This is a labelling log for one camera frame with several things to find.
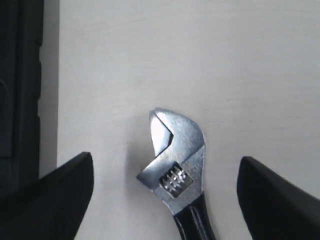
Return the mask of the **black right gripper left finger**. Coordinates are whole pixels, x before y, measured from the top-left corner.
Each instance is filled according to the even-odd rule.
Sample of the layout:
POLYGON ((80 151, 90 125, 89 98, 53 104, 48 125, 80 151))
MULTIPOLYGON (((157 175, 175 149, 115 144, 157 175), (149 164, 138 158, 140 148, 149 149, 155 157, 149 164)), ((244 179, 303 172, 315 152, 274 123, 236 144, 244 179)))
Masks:
POLYGON ((94 189, 92 155, 82 152, 43 178, 1 198, 2 240, 73 240, 94 189))

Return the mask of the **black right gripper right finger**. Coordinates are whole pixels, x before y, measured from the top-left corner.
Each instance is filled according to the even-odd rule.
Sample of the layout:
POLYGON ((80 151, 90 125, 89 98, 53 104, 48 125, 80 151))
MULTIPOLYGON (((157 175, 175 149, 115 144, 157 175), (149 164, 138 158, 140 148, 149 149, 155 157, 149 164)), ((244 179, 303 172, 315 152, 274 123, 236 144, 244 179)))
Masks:
POLYGON ((251 156, 239 164, 238 203, 254 240, 318 240, 320 200, 251 156))

